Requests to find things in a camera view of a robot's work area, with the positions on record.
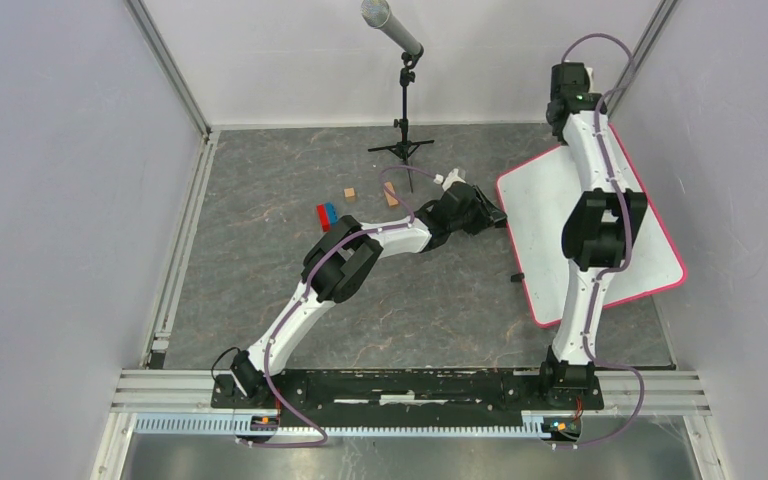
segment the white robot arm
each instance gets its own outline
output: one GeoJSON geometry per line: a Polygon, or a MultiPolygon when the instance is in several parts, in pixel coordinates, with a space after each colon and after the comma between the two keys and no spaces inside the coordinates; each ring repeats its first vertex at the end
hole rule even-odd
{"type": "Polygon", "coordinates": [[[584,64],[555,65],[550,98],[546,119],[566,144],[562,148],[570,150],[582,193],[563,228],[569,284],[561,326],[541,374],[547,390],[587,392],[595,376],[596,331],[605,294],[634,245],[648,199],[629,186],[613,149],[606,146],[604,99],[590,91],[584,64]]]}
{"type": "Polygon", "coordinates": [[[445,179],[438,177],[438,183],[443,186],[442,198],[402,220],[368,224],[344,216],[332,226],[305,256],[302,280],[276,320],[234,359],[231,373],[240,390],[252,396],[263,375],[274,376],[284,370],[287,359],[316,321],[334,305],[351,298],[379,259],[427,252],[443,245],[458,230],[475,235],[507,225],[504,212],[477,186],[465,183],[457,169],[445,179]]]}
{"type": "MultiPolygon", "coordinates": [[[[431,240],[431,232],[428,231],[428,227],[420,220],[414,220],[410,224],[410,228],[401,228],[394,230],[387,230],[385,227],[404,225],[410,222],[410,217],[406,217],[402,220],[388,223],[378,224],[360,224],[361,230],[378,230],[380,233],[370,233],[370,240],[378,242],[381,246],[381,254],[379,259],[397,255],[400,253],[420,253],[422,252],[428,242],[431,240]]],[[[278,332],[275,337],[275,342],[270,349],[271,358],[269,359],[269,372],[272,375],[280,373],[287,365],[287,359],[290,354],[293,353],[296,346],[304,338],[308,331],[313,328],[313,325],[319,320],[322,315],[331,309],[337,303],[333,300],[324,300],[320,302],[316,296],[309,295],[305,297],[305,291],[307,285],[304,281],[300,281],[296,286],[296,291],[293,293],[290,301],[278,314],[278,317],[263,334],[262,337],[255,343],[253,343],[248,351],[251,354],[251,362],[256,370],[264,370],[263,361],[266,353],[266,344],[269,342],[272,332],[278,326],[279,321],[288,314],[290,309],[293,308],[296,303],[300,302],[301,305],[296,307],[295,311],[291,314],[290,318],[285,322],[284,326],[278,332]]]]}

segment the cable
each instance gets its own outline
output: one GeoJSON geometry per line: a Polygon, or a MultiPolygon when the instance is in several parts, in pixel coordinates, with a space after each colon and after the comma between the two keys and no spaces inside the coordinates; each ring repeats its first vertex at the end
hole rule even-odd
{"type": "Polygon", "coordinates": [[[565,431],[563,431],[563,430],[558,430],[558,433],[559,433],[559,434],[561,434],[561,435],[563,435],[563,436],[565,436],[565,437],[566,437],[566,438],[568,438],[569,440],[572,440],[573,442],[577,442],[577,441],[578,441],[578,438],[579,438],[579,437],[577,437],[577,436],[576,436],[576,437],[573,437],[572,435],[570,435],[569,433],[567,433],[567,432],[565,432],[565,431]]]}
{"type": "Polygon", "coordinates": [[[581,396],[575,397],[575,415],[572,417],[572,422],[575,423],[576,420],[581,418],[581,415],[584,414],[584,402],[581,401],[581,396]]]}
{"type": "Polygon", "coordinates": [[[606,367],[614,370],[626,370],[634,374],[635,377],[637,377],[637,382],[640,385],[640,395],[637,397],[637,404],[634,407],[634,410],[631,412],[631,415],[629,415],[626,422],[617,430],[614,432],[611,432],[605,436],[588,440],[586,442],[577,443],[575,445],[558,445],[553,443],[552,448],[559,448],[561,450],[577,450],[581,447],[588,447],[588,446],[594,446],[598,445],[600,443],[603,443],[605,441],[608,441],[617,435],[620,435],[622,432],[624,432],[626,429],[628,429],[629,426],[631,426],[632,422],[637,418],[637,416],[640,414],[640,410],[643,408],[643,399],[646,395],[646,385],[643,381],[643,375],[634,367],[630,365],[622,365],[618,363],[610,363],[606,362],[604,360],[601,360],[597,358],[592,351],[590,351],[590,327],[593,323],[593,314],[596,310],[596,301],[599,295],[599,289],[600,281],[602,278],[608,274],[608,273],[620,273],[628,269],[628,267],[631,265],[631,246],[632,246],[632,234],[631,234],[631,215],[628,212],[628,205],[626,205],[625,202],[625,196],[623,195],[622,188],[620,188],[619,182],[616,180],[616,172],[614,172],[614,167],[611,165],[611,157],[608,153],[608,146],[605,143],[605,135],[602,132],[602,126],[601,126],[601,115],[599,114],[599,111],[602,109],[602,106],[605,103],[605,99],[609,96],[613,95],[614,93],[624,90],[628,87],[628,85],[631,83],[631,80],[634,78],[636,66],[634,64],[634,56],[631,53],[631,50],[618,38],[608,35],[606,33],[591,33],[590,35],[585,35],[581,37],[580,39],[576,40],[570,47],[564,52],[564,55],[561,57],[561,62],[565,62],[567,55],[580,43],[584,42],[585,40],[588,40],[590,38],[604,38],[607,40],[610,40],[617,45],[619,45],[620,48],[625,52],[626,56],[628,57],[628,69],[631,71],[631,75],[629,76],[628,80],[626,81],[625,85],[618,86],[614,89],[608,90],[605,92],[602,97],[599,99],[599,101],[596,103],[596,108],[593,111],[593,130],[596,134],[596,141],[599,144],[599,150],[602,153],[602,159],[605,161],[605,168],[608,173],[608,180],[611,182],[611,186],[614,188],[614,192],[617,194],[617,198],[619,199],[620,204],[620,212],[622,216],[623,221],[623,231],[625,234],[625,258],[623,259],[623,262],[620,264],[617,268],[606,268],[596,274],[595,279],[595,285],[593,288],[593,294],[590,296],[590,304],[587,308],[587,321],[584,324],[584,334],[582,335],[582,342],[584,346],[584,353],[587,355],[587,357],[596,365],[599,365],[601,367],[606,367]]]}
{"type": "Polygon", "coordinates": [[[229,353],[233,352],[234,350],[237,351],[237,353],[240,352],[240,349],[238,347],[231,347],[228,350],[225,350],[224,352],[220,353],[218,357],[216,357],[216,361],[213,362],[213,365],[210,367],[210,376],[213,377],[213,382],[216,383],[216,374],[213,372],[216,370],[216,365],[219,364],[219,362],[222,360],[222,357],[225,355],[228,355],[229,353]]]}
{"type": "MultiPolygon", "coordinates": [[[[319,432],[320,435],[322,435],[322,438],[319,440],[315,440],[313,442],[291,442],[291,443],[253,443],[249,442],[250,447],[256,447],[256,448],[303,448],[303,447],[318,447],[320,445],[324,445],[328,441],[328,433],[316,424],[313,420],[308,418],[305,414],[300,412],[298,409],[296,409],[293,405],[290,404],[290,402],[287,401],[286,398],[284,398],[283,395],[281,395],[281,392],[278,391],[278,388],[275,386],[275,384],[272,382],[272,375],[269,373],[269,357],[271,356],[272,351],[272,344],[275,343],[275,339],[278,336],[278,332],[281,331],[281,328],[284,327],[284,324],[287,323],[287,320],[290,319],[290,317],[293,315],[293,313],[298,310],[298,308],[302,305],[302,302],[306,302],[308,299],[308,296],[310,295],[310,291],[313,288],[312,287],[312,280],[314,277],[316,277],[317,272],[319,272],[319,269],[322,268],[322,265],[325,264],[326,261],[328,261],[329,258],[334,256],[343,246],[345,246],[347,243],[351,242],[357,237],[360,237],[362,235],[368,235],[371,233],[381,233],[384,231],[392,231],[392,230],[401,230],[403,228],[411,228],[413,226],[413,222],[416,219],[413,210],[410,208],[410,206],[399,196],[396,195],[395,192],[387,188],[384,182],[384,173],[395,170],[395,169],[405,169],[405,170],[412,170],[414,172],[420,173],[422,175],[425,175],[429,178],[437,178],[437,175],[434,175],[433,173],[427,172],[425,170],[411,167],[408,165],[394,165],[391,167],[387,167],[378,174],[378,179],[381,182],[382,187],[384,190],[389,193],[393,198],[395,198],[400,205],[402,205],[403,208],[405,208],[408,211],[409,220],[405,223],[399,223],[396,225],[387,225],[380,228],[374,228],[374,229],[367,229],[367,230],[361,230],[359,232],[355,232],[351,235],[346,236],[342,240],[340,240],[337,245],[335,245],[331,250],[328,250],[328,252],[325,253],[325,255],[314,265],[313,269],[310,271],[310,274],[307,276],[307,283],[305,287],[305,291],[302,294],[302,298],[299,300],[296,300],[296,303],[293,304],[292,307],[290,307],[289,310],[287,310],[287,313],[284,314],[283,317],[281,317],[281,320],[278,321],[278,324],[275,325],[275,328],[272,330],[272,333],[269,335],[269,339],[266,342],[266,348],[264,349],[263,353],[263,375],[266,377],[266,384],[269,386],[269,390],[272,391],[272,394],[275,396],[275,398],[280,402],[281,405],[283,405],[287,410],[289,410],[293,415],[296,416],[299,420],[304,422],[307,426],[310,428],[316,430],[319,432]]],[[[229,351],[233,350],[233,348],[226,350],[223,355],[227,354],[229,351]]]]}

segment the microphone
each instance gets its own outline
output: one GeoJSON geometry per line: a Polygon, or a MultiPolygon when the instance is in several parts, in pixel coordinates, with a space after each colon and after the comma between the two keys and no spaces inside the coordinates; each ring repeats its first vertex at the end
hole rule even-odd
{"type": "Polygon", "coordinates": [[[402,26],[402,22],[393,15],[387,0],[363,0],[360,12],[370,27],[384,32],[408,55],[418,57],[422,54],[422,44],[417,42],[402,26]]]}

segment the tripod stand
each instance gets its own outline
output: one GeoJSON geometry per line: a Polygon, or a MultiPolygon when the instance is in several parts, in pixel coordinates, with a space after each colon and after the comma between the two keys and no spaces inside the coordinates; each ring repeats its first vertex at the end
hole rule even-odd
{"type": "MultiPolygon", "coordinates": [[[[434,143],[434,140],[423,140],[421,142],[412,142],[408,140],[408,85],[416,81],[416,73],[413,72],[416,63],[419,61],[419,57],[422,56],[423,50],[420,50],[418,54],[411,55],[407,52],[402,53],[402,62],[405,66],[399,75],[399,85],[402,86],[402,118],[393,120],[393,127],[400,128],[402,130],[402,140],[394,145],[387,145],[384,147],[370,148],[369,152],[380,152],[387,150],[393,155],[402,159],[402,164],[409,165],[408,159],[413,155],[419,147],[434,143]]],[[[408,184],[410,185],[410,191],[413,192],[413,178],[411,177],[411,171],[408,170],[408,184]]]]}

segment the whiteboard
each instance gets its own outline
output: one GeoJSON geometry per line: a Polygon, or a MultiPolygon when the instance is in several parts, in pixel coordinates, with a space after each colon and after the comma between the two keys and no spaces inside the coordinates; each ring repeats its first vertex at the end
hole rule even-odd
{"type": "MultiPolygon", "coordinates": [[[[620,172],[636,191],[646,189],[616,137],[608,132],[620,172]]],[[[502,174],[496,182],[508,232],[534,321],[541,327],[563,315],[569,261],[561,251],[561,232],[581,196],[578,171],[567,146],[558,146],[502,174]]],[[[652,199],[643,217],[628,270],[614,276],[605,306],[651,295],[684,282],[686,268],[652,199]]]]}

